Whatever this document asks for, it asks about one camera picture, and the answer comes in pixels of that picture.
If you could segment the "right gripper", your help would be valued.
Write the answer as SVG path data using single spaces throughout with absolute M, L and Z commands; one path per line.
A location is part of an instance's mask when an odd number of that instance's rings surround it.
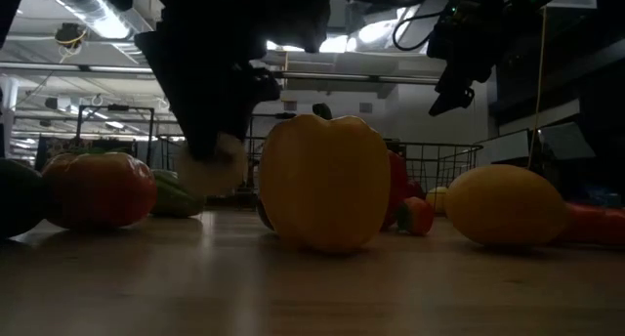
M 502 17 L 503 0 L 447 1 L 427 49 L 428 57 L 447 63 L 436 85 L 440 94 L 430 116 L 471 105 L 475 91 L 468 88 L 473 81 L 486 81 L 496 63 Z

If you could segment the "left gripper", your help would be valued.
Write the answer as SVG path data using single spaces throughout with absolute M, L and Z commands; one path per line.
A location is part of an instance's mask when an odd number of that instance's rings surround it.
M 244 139 L 258 103 L 276 101 L 281 87 L 272 73 L 229 58 L 204 62 L 192 48 L 203 30 L 229 50 L 256 53 L 266 42 L 317 53 L 326 39 L 330 0 L 160 0 L 161 22 L 135 44 L 167 97 L 193 156 L 213 156 L 218 136 Z

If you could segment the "white garlic bulb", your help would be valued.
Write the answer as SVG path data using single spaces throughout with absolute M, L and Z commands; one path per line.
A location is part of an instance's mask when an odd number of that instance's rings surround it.
M 203 160 L 191 156 L 183 144 L 176 160 L 181 187 L 199 196 L 217 196 L 232 193 L 246 178 L 247 154 L 238 138 L 220 133 L 215 153 Z

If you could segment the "red bell pepper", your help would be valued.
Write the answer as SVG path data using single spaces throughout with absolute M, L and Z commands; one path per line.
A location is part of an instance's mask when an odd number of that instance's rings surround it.
M 397 153 L 388 150 L 390 161 L 391 185 L 389 192 L 389 203 L 386 210 L 382 231 L 389 229 L 395 222 L 395 212 L 403 203 L 407 192 L 408 175 L 405 160 Z

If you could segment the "yellow lemon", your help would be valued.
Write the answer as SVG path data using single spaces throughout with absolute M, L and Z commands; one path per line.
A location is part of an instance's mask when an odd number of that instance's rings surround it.
M 430 189 L 426 193 L 426 201 L 433 207 L 439 216 L 445 216 L 445 198 L 448 192 L 447 187 L 437 187 Z

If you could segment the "round orange fruit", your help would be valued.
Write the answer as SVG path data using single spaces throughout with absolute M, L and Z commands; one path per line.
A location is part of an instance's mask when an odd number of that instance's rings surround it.
M 543 245 L 570 223 L 562 196 L 548 180 L 505 164 L 458 176 L 447 189 L 444 209 L 456 230 L 485 246 Z

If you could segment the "green ribbed squash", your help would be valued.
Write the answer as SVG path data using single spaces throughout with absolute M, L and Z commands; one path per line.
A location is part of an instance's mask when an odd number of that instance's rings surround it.
M 186 218 L 200 214 L 206 198 L 187 192 L 176 172 L 152 169 L 157 186 L 157 200 L 150 210 L 152 216 Z

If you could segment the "small cherry tomato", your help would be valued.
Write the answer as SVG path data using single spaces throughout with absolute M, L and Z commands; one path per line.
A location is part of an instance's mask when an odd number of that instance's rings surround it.
M 424 199 L 408 197 L 396 209 L 394 217 L 400 231 L 424 236 L 432 229 L 435 211 Z

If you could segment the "yellow bell pepper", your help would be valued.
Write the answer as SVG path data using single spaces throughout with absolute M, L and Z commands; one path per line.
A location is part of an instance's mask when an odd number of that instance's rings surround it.
M 381 229 L 391 174 L 382 136 L 357 116 L 300 114 L 264 142 L 260 199 L 287 246 L 352 253 Z

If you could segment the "orange persimmon green calyx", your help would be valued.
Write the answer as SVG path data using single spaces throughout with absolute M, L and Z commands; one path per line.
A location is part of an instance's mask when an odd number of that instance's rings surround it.
M 67 230 L 136 224 L 157 199 L 149 167 L 125 152 L 60 154 L 43 168 L 50 194 L 47 220 Z

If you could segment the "orange carrot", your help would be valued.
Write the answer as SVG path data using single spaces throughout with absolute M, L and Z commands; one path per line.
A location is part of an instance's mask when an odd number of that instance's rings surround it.
M 569 225 L 556 241 L 625 245 L 625 208 L 567 203 Z

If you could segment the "green avocado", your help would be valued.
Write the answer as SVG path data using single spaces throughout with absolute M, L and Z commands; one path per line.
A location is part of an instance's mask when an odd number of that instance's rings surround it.
M 13 159 L 0 158 L 0 239 L 30 231 L 44 219 L 41 174 Z

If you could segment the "white board panel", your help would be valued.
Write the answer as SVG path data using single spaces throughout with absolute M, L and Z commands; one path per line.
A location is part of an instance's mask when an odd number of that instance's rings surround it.
M 529 157 L 531 132 L 527 129 L 479 142 L 478 166 L 519 164 L 525 166 Z

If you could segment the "grey monitor panel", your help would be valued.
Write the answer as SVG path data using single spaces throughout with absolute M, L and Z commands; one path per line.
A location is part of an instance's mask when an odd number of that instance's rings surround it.
M 541 128 L 538 136 L 543 148 L 557 160 L 588 159 L 596 156 L 575 122 Z

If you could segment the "patterned fabric panel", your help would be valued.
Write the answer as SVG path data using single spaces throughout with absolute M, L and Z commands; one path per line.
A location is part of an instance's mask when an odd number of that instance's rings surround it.
M 137 154 L 137 143 L 134 141 L 119 141 L 116 139 L 61 139 L 56 137 L 40 137 L 37 154 L 49 157 L 62 153 L 106 153 L 125 152 Z

